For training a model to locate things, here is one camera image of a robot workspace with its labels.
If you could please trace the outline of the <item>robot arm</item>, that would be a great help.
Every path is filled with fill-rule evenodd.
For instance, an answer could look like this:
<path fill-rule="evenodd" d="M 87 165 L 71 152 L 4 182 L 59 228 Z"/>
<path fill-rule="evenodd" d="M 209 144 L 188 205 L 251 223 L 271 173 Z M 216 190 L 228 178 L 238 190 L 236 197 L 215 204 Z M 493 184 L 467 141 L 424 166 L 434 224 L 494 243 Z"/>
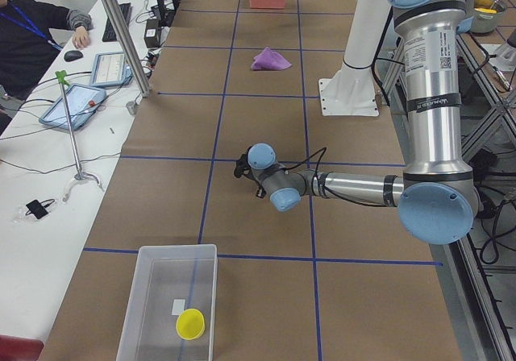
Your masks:
<path fill-rule="evenodd" d="M 234 174 L 257 185 L 281 212 L 304 196 L 337 198 L 374 208 L 394 207 L 404 229 L 434 245 L 462 239 L 480 199 L 461 151 L 456 39 L 470 26 L 473 0 L 358 0 L 341 69 L 319 81 L 325 115 L 373 116 L 377 50 L 393 29 L 400 38 L 406 111 L 394 123 L 405 167 L 401 175 L 371 176 L 286 167 L 271 146 L 251 146 Z"/>

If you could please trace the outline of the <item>person's hand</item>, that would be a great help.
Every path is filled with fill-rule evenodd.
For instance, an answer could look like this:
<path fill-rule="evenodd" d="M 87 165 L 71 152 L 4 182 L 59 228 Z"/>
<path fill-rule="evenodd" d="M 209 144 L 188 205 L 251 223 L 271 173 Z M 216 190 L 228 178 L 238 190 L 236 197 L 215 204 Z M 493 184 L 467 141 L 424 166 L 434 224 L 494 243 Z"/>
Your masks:
<path fill-rule="evenodd" d="M 76 49 L 83 49 L 89 46 L 89 32 L 85 27 L 79 26 L 74 30 L 72 36 L 72 43 Z"/>

